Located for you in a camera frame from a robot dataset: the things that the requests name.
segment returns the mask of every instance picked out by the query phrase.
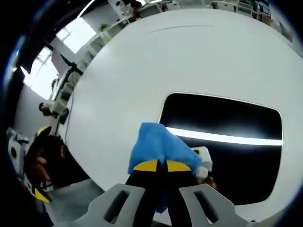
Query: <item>wall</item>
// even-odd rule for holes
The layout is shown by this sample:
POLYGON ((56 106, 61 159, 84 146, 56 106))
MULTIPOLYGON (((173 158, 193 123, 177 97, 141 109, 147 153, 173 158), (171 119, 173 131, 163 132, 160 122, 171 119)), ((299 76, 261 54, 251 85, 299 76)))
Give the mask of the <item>wall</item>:
POLYGON ((99 32, 101 24, 111 25, 119 19, 119 16, 116 14, 114 9, 107 4, 85 14, 82 18, 91 26, 92 29, 99 32))
POLYGON ((55 37, 50 45, 56 48, 67 60, 75 62, 77 60, 76 54, 70 50, 58 37, 55 37))
POLYGON ((24 85, 17 104, 14 129, 24 136, 33 137, 36 131, 50 125, 51 117, 45 117, 38 106, 46 100, 24 85))
POLYGON ((5 128, 13 127, 16 115, 18 100, 23 88, 24 74, 18 68, 12 77, 9 79, 9 86, 6 94, 4 126, 5 128))

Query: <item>person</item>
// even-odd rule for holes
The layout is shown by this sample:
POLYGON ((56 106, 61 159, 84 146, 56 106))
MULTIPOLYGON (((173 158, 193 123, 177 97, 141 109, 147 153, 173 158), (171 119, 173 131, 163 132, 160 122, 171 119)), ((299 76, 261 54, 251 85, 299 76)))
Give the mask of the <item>person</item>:
POLYGON ((49 103, 40 103, 39 104, 39 110, 42 112, 43 116, 53 116, 54 118, 57 118, 58 113, 51 112, 50 108, 51 108, 51 105, 49 103))
POLYGON ((139 10, 142 8, 142 3, 139 1, 132 1, 131 7, 133 8, 133 19, 141 18, 139 10))
POLYGON ((42 188, 62 188, 89 178, 57 136, 48 136, 29 162, 27 174, 42 188))
POLYGON ((198 181, 199 184, 206 183, 206 184, 208 184, 209 186, 211 186, 212 188, 214 188, 215 190, 218 191, 217 184, 214 182, 214 179, 211 176, 208 176, 205 179, 197 179, 197 181, 198 181))

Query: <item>white object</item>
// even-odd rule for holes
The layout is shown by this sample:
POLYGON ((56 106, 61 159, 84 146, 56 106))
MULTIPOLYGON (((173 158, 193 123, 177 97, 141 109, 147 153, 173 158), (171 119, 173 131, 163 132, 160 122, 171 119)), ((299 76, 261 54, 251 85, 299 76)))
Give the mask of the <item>white object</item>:
POLYGON ((58 98, 55 101, 53 101, 53 103, 50 107, 50 111, 52 113, 57 113, 60 115, 63 112, 63 110, 65 110, 66 105, 67 105, 67 101, 65 101, 61 98, 58 98))
POLYGON ((193 151, 199 151, 199 156, 202 159, 201 166, 205 167, 208 171, 213 170, 213 161, 210 157, 207 147, 201 146, 196 148, 191 148, 193 151))
MULTIPOLYGON (((108 190, 128 179, 141 123, 158 122, 173 92, 277 109, 284 144, 275 187, 263 202, 236 206, 239 216, 260 221, 283 209, 301 186, 302 71, 302 59, 283 36, 249 17, 215 9, 147 17, 123 29, 83 73, 73 94, 67 145, 92 180, 108 190)), ((65 132, 66 125, 60 126, 63 138, 65 132)))
POLYGON ((24 148, 21 146, 21 144, 19 144, 17 141, 11 138, 9 139, 8 150, 14 169, 17 175, 22 178, 24 155, 25 155, 24 148))
POLYGON ((201 178, 201 179, 206 179, 208 177, 208 169, 205 168, 204 166, 200 166, 197 169, 196 177, 201 178))
POLYGON ((225 1, 217 1, 218 9, 234 12, 235 5, 225 1))
POLYGON ((73 86, 73 88, 75 88, 76 87, 76 85, 77 85, 77 83, 78 83, 78 81, 80 80, 80 78, 81 78, 81 75, 79 74, 79 73, 77 73, 77 72, 72 72, 71 74, 70 74, 70 76, 68 77, 68 81, 69 82, 71 82, 72 83, 72 86, 73 86))
POLYGON ((178 10, 178 9, 181 9, 179 3, 176 0, 166 3, 166 6, 167 6, 168 10, 178 10))

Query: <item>window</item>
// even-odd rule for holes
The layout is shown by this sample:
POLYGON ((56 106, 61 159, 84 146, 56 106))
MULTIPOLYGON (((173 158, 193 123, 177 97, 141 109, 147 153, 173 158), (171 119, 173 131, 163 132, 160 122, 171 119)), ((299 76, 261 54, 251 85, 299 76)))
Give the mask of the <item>window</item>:
POLYGON ((264 201, 280 166, 282 120, 277 110, 193 94, 167 97, 160 123, 190 148, 206 146, 209 174, 235 205, 264 201))
POLYGON ((64 42, 71 51, 77 53, 95 34, 96 32, 84 19, 77 18, 59 31, 56 36, 64 42))
POLYGON ((49 99, 52 81, 58 78, 58 71, 52 63, 52 51, 43 48, 33 62, 30 74, 21 68, 25 78, 23 82, 45 99, 49 99))

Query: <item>ceiling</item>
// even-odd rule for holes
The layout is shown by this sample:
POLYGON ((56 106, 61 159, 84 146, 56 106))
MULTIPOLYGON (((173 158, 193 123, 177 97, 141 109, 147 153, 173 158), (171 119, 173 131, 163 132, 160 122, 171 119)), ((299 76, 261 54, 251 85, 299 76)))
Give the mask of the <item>ceiling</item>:
MULTIPOLYGON (((73 21, 90 0, 49 0, 45 2, 45 5, 41 6, 37 1, 33 1, 31 2, 32 8, 28 7, 32 10, 23 12, 34 15, 29 18, 27 24, 23 25, 22 34, 25 34, 27 39, 20 48, 17 63, 28 72, 30 72, 35 57, 45 46, 45 42, 50 43, 56 33, 73 21)), ((95 0, 85 13, 104 4, 107 4, 107 0, 95 0)))

